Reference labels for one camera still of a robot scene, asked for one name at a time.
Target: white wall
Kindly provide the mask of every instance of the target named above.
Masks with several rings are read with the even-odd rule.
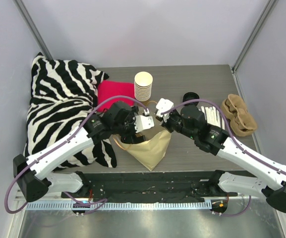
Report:
[[[234,65],[267,0],[24,0],[56,59]]]
[[[38,51],[13,1],[0,0],[0,238],[5,238],[10,221],[3,201],[12,179],[12,159],[25,142],[30,67]]]
[[[262,153],[286,164],[286,1],[268,18],[238,70]]]

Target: gray floor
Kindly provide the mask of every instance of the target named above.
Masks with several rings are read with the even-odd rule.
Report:
[[[227,213],[238,213],[246,204],[247,199],[230,200]],[[208,210],[101,211],[60,222],[71,213],[27,211],[19,238],[285,237],[274,209],[258,199],[253,199],[250,208],[238,217],[219,217]]]
[[[133,82],[135,74],[140,71],[151,73],[154,78],[151,100],[155,101],[166,98],[175,104],[179,104],[186,92],[193,91],[198,93],[201,98],[220,105],[228,94],[237,94],[228,65],[121,67],[102,68],[102,70],[110,75],[110,80],[119,82]],[[242,137],[240,140],[250,148],[255,149],[251,136]],[[76,170],[84,173],[148,171],[126,151],[118,148],[114,142],[112,144],[117,158],[115,169],[94,163],[82,168],[67,169],[64,173]],[[200,151],[192,140],[173,133],[166,156],[155,167],[154,171],[212,171],[216,169],[242,170],[238,165],[225,159]]]

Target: zebra print pillow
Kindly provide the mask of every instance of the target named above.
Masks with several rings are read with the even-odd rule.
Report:
[[[79,126],[97,106],[97,86],[108,78],[106,73],[90,64],[75,60],[47,60],[39,53],[32,63],[24,156],[42,151]],[[109,140],[78,152],[56,170],[89,165],[94,160],[106,167],[116,167]]]

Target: shiny floor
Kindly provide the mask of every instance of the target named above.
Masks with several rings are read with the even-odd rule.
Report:
[[[247,202],[230,199],[227,213],[240,212]],[[258,199],[238,217],[219,217],[208,210],[104,211],[68,216],[70,211],[27,211],[19,238],[285,237],[275,210]]]

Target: black round object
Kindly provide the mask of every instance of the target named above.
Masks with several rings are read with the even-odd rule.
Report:
[[[196,94],[196,93],[193,93],[193,92],[189,92],[189,93],[186,93],[184,96],[183,96],[183,99],[182,101],[183,102],[186,102],[186,101],[189,101],[189,100],[192,100],[192,99],[199,99],[199,95]],[[188,103],[186,104],[186,106],[189,106],[189,105],[195,105],[197,106],[199,102],[196,102],[196,103]]]

